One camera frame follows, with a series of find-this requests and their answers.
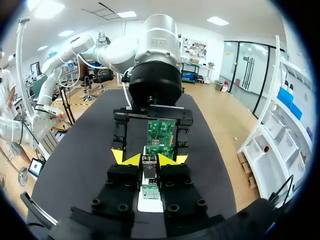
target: electronic component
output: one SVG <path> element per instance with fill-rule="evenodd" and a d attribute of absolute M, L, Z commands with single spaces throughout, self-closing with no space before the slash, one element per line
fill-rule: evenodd
<path fill-rule="evenodd" d="M 159 199 L 157 182 L 157 155 L 142 156 L 142 196 L 144 199 Z"/>
<path fill-rule="evenodd" d="M 175 125 L 174 121 L 148 121 L 147 145 L 171 146 Z"/>
<path fill-rule="evenodd" d="M 145 147 L 145 153 L 149 155 L 162 154 L 169 159 L 174 158 L 174 147 L 173 146 L 151 146 L 147 145 Z"/>

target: desk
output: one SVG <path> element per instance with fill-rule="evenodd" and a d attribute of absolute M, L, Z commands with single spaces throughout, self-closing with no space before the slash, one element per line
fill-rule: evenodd
<path fill-rule="evenodd" d="M 67 218 L 72 206 L 91 212 L 91 201 L 102 189 L 108 168 L 115 162 L 110 150 L 115 124 L 113 110 L 126 104 L 122 89 L 103 93 L 70 128 L 45 164 L 32 198 L 57 221 Z M 236 202 L 218 146 L 190 95 L 183 94 L 177 106 L 193 112 L 186 162 L 191 169 L 192 182 L 207 203 L 207 214 L 210 217 L 222 214 L 227 219 L 236 214 Z M 147 121 L 130 119 L 126 158 L 142 153 L 146 141 Z M 27 221 L 38 222 L 30 212 Z M 131 236 L 166 237 L 163 213 L 135 209 Z"/>

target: cardboard box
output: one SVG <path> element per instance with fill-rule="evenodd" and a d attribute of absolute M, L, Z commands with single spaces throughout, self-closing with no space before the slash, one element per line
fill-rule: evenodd
<path fill-rule="evenodd" d="M 249 186 L 251 189 L 255 189 L 258 187 L 254 176 L 249 177 Z"/>
<path fill-rule="evenodd" d="M 194 58 L 190 58 L 190 62 L 194 63 L 194 64 L 198 64 L 199 60 L 198 59 L 194 59 Z"/>
<path fill-rule="evenodd" d="M 248 162 L 242 163 L 243 170 L 246 174 L 252 173 L 251 167 Z"/>
<path fill-rule="evenodd" d="M 240 152 L 240 153 L 238 154 L 238 159 L 239 159 L 239 162 L 240 162 L 241 164 L 248 162 L 248 160 L 247 160 L 247 158 L 246 158 L 246 156 L 244 155 L 243 152 Z"/>

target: blue box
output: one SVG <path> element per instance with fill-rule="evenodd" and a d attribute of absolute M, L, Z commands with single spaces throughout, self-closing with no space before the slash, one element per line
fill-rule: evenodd
<path fill-rule="evenodd" d="M 291 108 L 291 104 L 294 100 L 294 96 L 289 93 L 287 90 L 285 90 L 283 87 L 280 87 L 278 96 L 276 96 L 281 102 L 283 102 L 284 105 L 286 105 L 288 108 Z"/>
<path fill-rule="evenodd" d="M 302 111 L 300 111 L 300 109 L 294 103 L 291 104 L 290 111 L 293 113 L 293 115 L 296 116 L 298 120 L 301 119 Z"/>

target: yellow marker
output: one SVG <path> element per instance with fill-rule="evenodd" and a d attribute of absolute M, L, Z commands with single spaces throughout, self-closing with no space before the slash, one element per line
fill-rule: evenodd
<path fill-rule="evenodd" d="M 159 157 L 160 167 L 165 166 L 167 164 L 170 164 L 170 165 L 179 165 L 180 164 L 180 163 L 177 163 L 177 162 L 171 160 L 170 158 L 162 155 L 161 153 L 158 153 L 158 157 Z"/>
<path fill-rule="evenodd" d="M 141 153 L 138 153 L 137 155 L 130 157 L 128 160 L 123 161 L 122 163 L 118 163 L 121 165 L 129 165 L 132 164 L 134 166 L 138 166 L 139 167 L 139 163 L 140 163 L 140 156 Z"/>
<path fill-rule="evenodd" d="M 183 164 L 187 160 L 187 157 L 188 157 L 187 155 L 178 155 L 176 156 L 176 162 L 178 164 Z"/>
<path fill-rule="evenodd" d="M 124 151 L 122 150 L 116 150 L 116 149 L 111 149 L 113 155 L 114 155 L 114 158 L 116 160 L 116 163 L 117 164 L 121 164 L 122 163 L 122 158 L 124 156 Z"/>

